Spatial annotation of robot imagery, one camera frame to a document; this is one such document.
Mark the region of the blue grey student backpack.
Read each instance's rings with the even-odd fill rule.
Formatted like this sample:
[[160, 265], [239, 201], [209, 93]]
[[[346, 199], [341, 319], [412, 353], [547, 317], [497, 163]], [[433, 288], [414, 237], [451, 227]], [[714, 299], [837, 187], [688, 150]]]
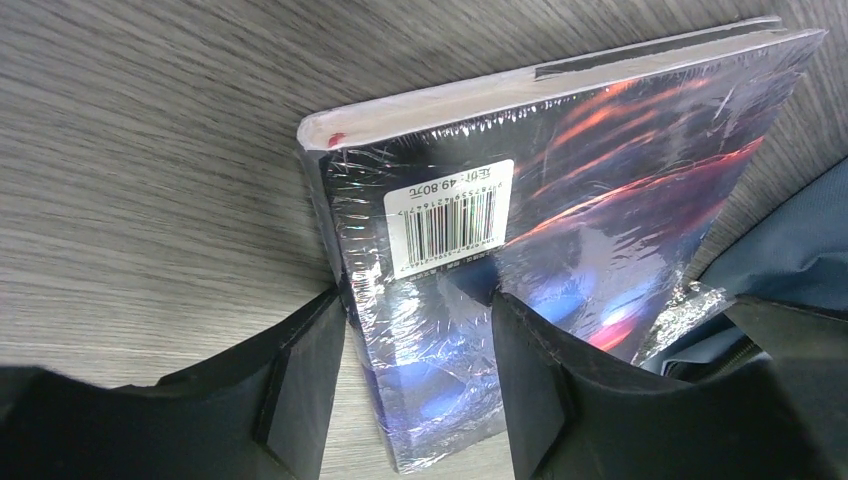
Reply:
[[719, 314], [648, 359], [649, 372], [687, 381], [728, 373], [788, 352], [847, 357], [847, 163], [841, 161], [780, 205], [702, 274], [732, 295], [809, 307], [826, 319], [764, 320], [764, 342]]

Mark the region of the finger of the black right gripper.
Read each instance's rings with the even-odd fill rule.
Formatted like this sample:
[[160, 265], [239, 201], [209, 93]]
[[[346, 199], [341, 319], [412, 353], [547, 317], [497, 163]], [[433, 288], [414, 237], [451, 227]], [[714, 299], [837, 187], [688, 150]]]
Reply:
[[771, 357], [829, 458], [847, 456], [847, 312], [739, 296], [725, 315]]

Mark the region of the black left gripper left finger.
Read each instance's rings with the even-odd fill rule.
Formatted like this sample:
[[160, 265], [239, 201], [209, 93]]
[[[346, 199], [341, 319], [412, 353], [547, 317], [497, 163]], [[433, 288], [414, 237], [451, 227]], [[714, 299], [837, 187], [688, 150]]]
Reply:
[[1, 370], [5, 479], [316, 479], [345, 337], [328, 290], [152, 386]]

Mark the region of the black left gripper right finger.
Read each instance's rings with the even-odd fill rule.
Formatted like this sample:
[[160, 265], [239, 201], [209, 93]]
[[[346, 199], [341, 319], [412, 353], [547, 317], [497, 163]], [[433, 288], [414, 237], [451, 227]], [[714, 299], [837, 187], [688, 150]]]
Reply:
[[518, 479], [843, 479], [771, 359], [688, 383], [619, 360], [516, 297], [493, 299]]

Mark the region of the dark blue galaxy cover book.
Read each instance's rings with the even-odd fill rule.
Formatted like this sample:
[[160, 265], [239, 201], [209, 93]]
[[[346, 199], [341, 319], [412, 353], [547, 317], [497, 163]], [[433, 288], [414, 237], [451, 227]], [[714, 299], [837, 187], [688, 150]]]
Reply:
[[751, 18], [302, 119], [396, 472], [504, 431], [497, 290], [637, 356], [825, 37]]

